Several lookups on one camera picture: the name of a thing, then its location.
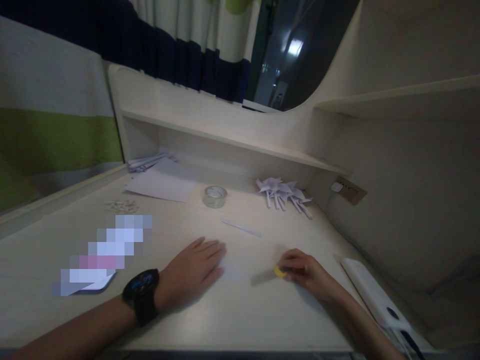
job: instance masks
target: smartwatch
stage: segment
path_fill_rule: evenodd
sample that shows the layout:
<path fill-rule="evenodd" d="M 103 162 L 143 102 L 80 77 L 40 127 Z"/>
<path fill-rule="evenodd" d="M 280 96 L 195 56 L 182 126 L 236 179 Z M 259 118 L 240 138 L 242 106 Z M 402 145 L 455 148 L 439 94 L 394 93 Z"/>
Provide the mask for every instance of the smartwatch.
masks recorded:
<path fill-rule="evenodd" d="M 157 316 L 154 294 L 159 281 L 159 271 L 150 269 L 139 273 L 123 289 L 122 299 L 135 310 L 140 327 L 145 326 Z"/>

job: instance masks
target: electrical outlet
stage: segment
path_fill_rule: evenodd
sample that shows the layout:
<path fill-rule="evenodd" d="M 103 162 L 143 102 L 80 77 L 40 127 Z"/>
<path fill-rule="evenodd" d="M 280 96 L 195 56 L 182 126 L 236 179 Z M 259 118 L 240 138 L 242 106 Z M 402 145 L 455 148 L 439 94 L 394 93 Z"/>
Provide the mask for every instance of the electrical outlet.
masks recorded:
<path fill-rule="evenodd" d="M 362 200 L 364 196 L 367 195 L 367 192 L 365 190 L 361 189 L 354 183 L 351 183 L 350 181 L 344 179 L 341 176 L 337 177 L 335 181 L 343 185 L 338 195 L 340 195 L 352 205 L 357 205 L 360 200 Z"/>

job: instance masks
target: wall shelf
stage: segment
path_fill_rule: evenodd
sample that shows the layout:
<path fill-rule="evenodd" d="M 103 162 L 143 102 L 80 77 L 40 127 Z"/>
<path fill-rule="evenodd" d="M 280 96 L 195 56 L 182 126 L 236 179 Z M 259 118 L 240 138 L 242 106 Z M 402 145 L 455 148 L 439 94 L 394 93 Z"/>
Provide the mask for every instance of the wall shelf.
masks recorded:
<path fill-rule="evenodd" d="M 205 126 L 195 127 L 192 124 L 181 124 L 173 120 L 163 118 L 161 114 L 152 111 L 128 111 L 121 109 L 121 115 L 126 118 L 137 121 L 147 122 L 161 127 L 181 131 L 184 133 L 196 135 L 202 138 L 215 140 L 221 143 L 230 144 L 255 152 L 271 155 L 277 158 L 290 160 L 296 163 L 310 165 L 315 168 L 329 170 L 335 173 L 350 175 L 352 171 L 328 162 L 323 158 L 316 158 L 304 152 L 296 151 L 287 147 L 282 147 L 270 143 L 257 142 L 251 139 L 234 135 L 232 133 L 223 133 L 215 128 Z"/>
<path fill-rule="evenodd" d="M 392 121 L 480 121 L 480 74 L 341 99 L 316 107 L 331 113 Z"/>

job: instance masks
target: watch strap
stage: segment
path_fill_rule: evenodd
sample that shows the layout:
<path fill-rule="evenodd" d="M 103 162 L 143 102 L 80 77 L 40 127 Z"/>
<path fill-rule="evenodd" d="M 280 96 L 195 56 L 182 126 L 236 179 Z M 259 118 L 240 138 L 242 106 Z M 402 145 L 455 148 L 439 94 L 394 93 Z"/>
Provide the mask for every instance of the watch strap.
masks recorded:
<path fill-rule="evenodd" d="M 142 298 L 133 302 L 138 325 L 142 328 L 158 315 L 154 302 L 154 291 L 150 291 Z"/>

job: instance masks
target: watch face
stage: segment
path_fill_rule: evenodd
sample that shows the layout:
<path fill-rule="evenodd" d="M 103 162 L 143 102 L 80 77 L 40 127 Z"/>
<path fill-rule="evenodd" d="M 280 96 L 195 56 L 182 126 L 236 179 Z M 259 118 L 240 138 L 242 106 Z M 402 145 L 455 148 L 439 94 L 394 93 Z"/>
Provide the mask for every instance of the watch face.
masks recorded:
<path fill-rule="evenodd" d="M 135 300 L 154 289 L 159 283 L 159 272 L 157 269 L 146 270 L 135 276 L 125 286 L 123 296 L 126 300 Z"/>

